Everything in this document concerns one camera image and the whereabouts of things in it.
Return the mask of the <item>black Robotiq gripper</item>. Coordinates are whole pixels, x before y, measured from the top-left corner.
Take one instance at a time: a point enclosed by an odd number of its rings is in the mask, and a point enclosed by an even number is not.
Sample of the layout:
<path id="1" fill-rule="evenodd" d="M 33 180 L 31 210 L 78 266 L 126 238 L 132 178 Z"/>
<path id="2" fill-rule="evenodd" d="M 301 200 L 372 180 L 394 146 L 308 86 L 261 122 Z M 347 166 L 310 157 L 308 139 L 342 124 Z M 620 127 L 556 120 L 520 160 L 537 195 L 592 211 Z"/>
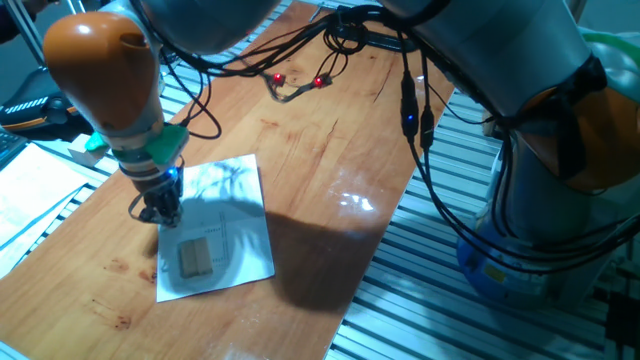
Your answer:
<path id="1" fill-rule="evenodd" d="M 182 217 L 180 198 L 183 194 L 183 173 L 182 167 L 170 167 L 153 179 L 133 181 L 134 187 L 144 200 L 144 207 L 137 216 L 140 222 L 158 224 L 160 221 L 159 212 L 163 226 L 175 228 L 180 224 Z M 157 211 L 151 199 L 158 198 L 161 199 Z"/>

